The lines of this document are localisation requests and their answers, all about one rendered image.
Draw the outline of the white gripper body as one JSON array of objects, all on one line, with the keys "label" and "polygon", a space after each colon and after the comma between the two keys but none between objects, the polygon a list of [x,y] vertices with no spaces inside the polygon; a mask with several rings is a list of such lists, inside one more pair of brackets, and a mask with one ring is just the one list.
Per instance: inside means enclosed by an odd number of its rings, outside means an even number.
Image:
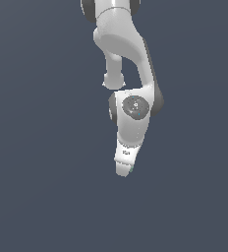
[{"label": "white gripper body", "polygon": [[114,160],[124,164],[134,164],[142,142],[125,143],[117,141]]}]

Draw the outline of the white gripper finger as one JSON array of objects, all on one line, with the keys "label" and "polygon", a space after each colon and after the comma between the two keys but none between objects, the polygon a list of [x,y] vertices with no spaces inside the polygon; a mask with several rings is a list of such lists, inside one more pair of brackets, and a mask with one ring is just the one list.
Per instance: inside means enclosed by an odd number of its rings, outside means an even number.
[{"label": "white gripper finger", "polygon": [[116,162],[116,174],[127,177],[132,171],[133,171],[133,166],[130,164],[123,164],[121,162]]}]

